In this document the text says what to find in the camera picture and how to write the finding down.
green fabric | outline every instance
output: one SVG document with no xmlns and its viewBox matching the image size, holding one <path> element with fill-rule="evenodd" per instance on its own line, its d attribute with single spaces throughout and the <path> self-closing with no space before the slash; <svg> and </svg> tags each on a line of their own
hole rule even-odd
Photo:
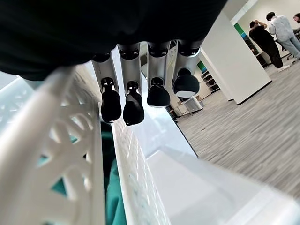
<svg viewBox="0 0 300 225">
<path fill-rule="evenodd" d="M 124 203 L 110 124 L 101 123 L 106 225 L 126 225 Z"/>
<path fill-rule="evenodd" d="M 112 162 L 109 183 L 105 196 L 106 225 L 126 225 L 117 161 Z"/>
</svg>

white hoodie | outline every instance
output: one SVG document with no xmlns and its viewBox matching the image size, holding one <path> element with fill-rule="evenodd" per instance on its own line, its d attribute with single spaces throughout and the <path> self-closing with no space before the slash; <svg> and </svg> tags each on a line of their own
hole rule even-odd
<svg viewBox="0 0 300 225">
<path fill-rule="evenodd" d="M 276 34 L 278 41 L 287 41 L 294 36 L 290 22 L 284 15 L 273 17 L 269 29 L 270 34 Z"/>
</svg>

white pillar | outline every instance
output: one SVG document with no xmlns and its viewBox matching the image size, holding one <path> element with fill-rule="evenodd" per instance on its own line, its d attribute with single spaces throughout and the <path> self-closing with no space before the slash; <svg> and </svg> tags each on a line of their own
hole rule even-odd
<svg viewBox="0 0 300 225">
<path fill-rule="evenodd" d="M 271 82 L 223 12 L 203 42 L 201 53 L 224 95 L 238 105 Z"/>
</svg>

white lattice basket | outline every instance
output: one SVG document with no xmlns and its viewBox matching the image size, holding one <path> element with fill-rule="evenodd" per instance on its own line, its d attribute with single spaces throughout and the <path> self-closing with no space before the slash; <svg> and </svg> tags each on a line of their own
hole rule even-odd
<svg viewBox="0 0 300 225">
<path fill-rule="evenodd" d="M 24 107 L 28 90 L 19 80 L 5 90 L 0 225 L 105 224 L 98 101 L 74 73 L 54 71 Z M 112 128 L 127 224 L 170 224 L 137 138 L 121 119 Z M 59 180 L 65 195 L 53 190 Z"/>
</svg>

black shirt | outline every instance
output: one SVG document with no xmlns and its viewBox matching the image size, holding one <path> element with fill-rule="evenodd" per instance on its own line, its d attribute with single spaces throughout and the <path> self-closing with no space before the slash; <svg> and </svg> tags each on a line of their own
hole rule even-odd
<svg viewBox="0 0 300 225">
<path fill-rule="evenodd" d="M 117 44 L 203 40 L 225 3 L 0 0 L 0 70 L 43 80 L 59 66 L 85 63 Z"/>
<path fill-rule="evenodd" d="M 254 40 L 258 46 L 266 46 L 270 42 L 274 41 L 274 38 L 272 35 L 265 30 L 264 26 L 257 26 L 253 28 L 249 32 L 249 36 Z"/>
</svg>

